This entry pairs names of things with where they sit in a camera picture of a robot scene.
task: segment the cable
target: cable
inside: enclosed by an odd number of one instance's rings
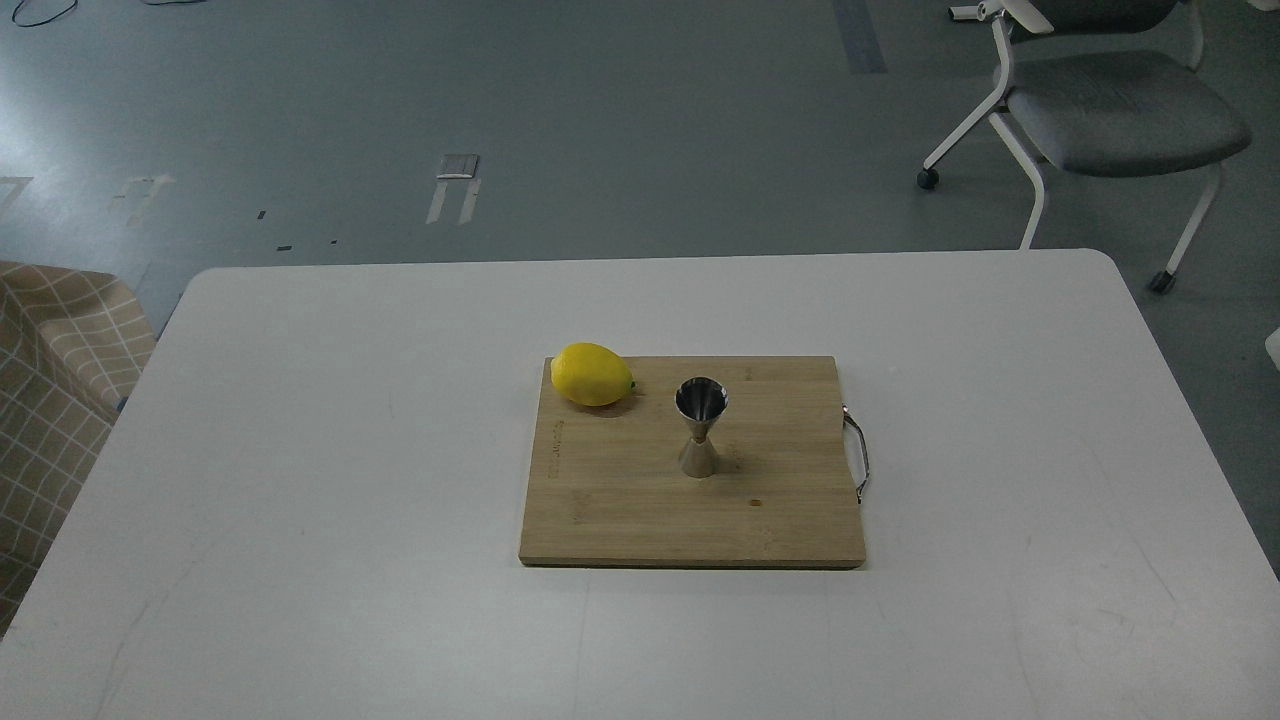
[[[46,26],[46,24],[49,24],[49,23],[51,23],[51,22],[56,20],[58,18],[60,18],[60,17],[65,15],[67,13],[70,13],[70,12],[72,12],[72,10],[74,10],[74,9],[77,8],[77,6],[79,6],[79,0],[72,0],[72,4],[70,4],[70,5],[68,5],[65,10],[63,10],[61,13],[58,13],[56,15],[54,15],[54,17],[51,17],[51,18],[46,18],[46,19],[44,19],[44,20],[40,20],[38,23],[29,23],[29,24],[24,24],[24,23],[19,23],[19,22],[18,22],[18,13],[20,13],[20,12],[22,12],[22,8],[23,8],[23,6],[26,5],[26,4],[27,4],[27,0],[18,0],[18,6],[17,6],[17,8],[14,8],[14,9],[13,9],[13,14],[12,14],[12,15],[9,15],[9,19],[10,19],[10,20],[13,20],[13,24],[15,24],[15,26],[18,26],[18,27],[40,27],[40,26]]]
[[[70,5],[68,5],[61,13],[58,13],[56,15],[54,15],[51,18],[42,19],[38,23],[19,23],[18,22],[18,13],[22,12],[22,9],[27,5],[28,1],[29,0],[18,0],[18,6],[14,8],[13,9],[13,14],[9,15],[9,19],[13,20],[13,24],[15,24],[18,27],[40,27],[40,26],[46,26],[46,24],[56,20],[58,18],[65,15],[67,13],[70,13],[72,10],[74,10],[76,8],[79,6],[79,0],[72,0]],[[159,8],[160,5],[195,5],[197,3],[207,3],[209,0],[161,0],[159,3],[152,3],[151,0],[138,0],[138,1],[142,3],[143,5],[151,5],[152,8]]]

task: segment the gray floor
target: gray floor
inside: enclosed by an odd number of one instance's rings
[[[1254,143],[1176,290],[1142,284],[1197,173],[1051,174],[1037,246],[1116,260],[1280,568],[1280,373],[1262,346],[1280,325],[1280,13],[1204,5],[1202,77]],[[832,0],[86,0],[0,26],[0,177],[33,178],[0,256],[119,274],[159,328],[218,265],[1012,247],[1032,192],[989,128],[936,192],[914,186],[995,65],[989,29],[943,8],[869,0],[887,72],[868,73]],[[1180,13],[1149,41],[1178,51]],[[466,182],[426,223],[445,152],[483,156],[465,224]]]

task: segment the metal handle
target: metal handle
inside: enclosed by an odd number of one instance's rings
[[[841,405],[841,409],[845,411],[845,424],[849,425],[850,428],[854,428],[854,430],[858,433],[858,445],[860,445],[863,448],[863,482],[859,483],[858,487],[855,488],[855,492],[858,493],[858,505],[861,505],[863,488],[867,487],[867,483],[872,482],[872,456],[869,452],[867,452],[867,433],[864,433],[863,429],[858,425],[858,421],[854,420],[854,416],[849,414],[847,405]]]

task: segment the yellow lemon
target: yellow lemon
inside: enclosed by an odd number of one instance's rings
[[[579,405],[599,407],[630,395],[635,383],[616,352],[594,342],[575,342],[552,357],[552,386]]]

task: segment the wooden cutting board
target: wooden cutting board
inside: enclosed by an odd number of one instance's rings
[[[867,551],[844,446],[833,357],[627,357],[635,393],[611,406],[541,397],[520,561],[582,568],[850,569]],[[692,377],[728,407],[712,428],[719,470],[678,465],[675,406]]]

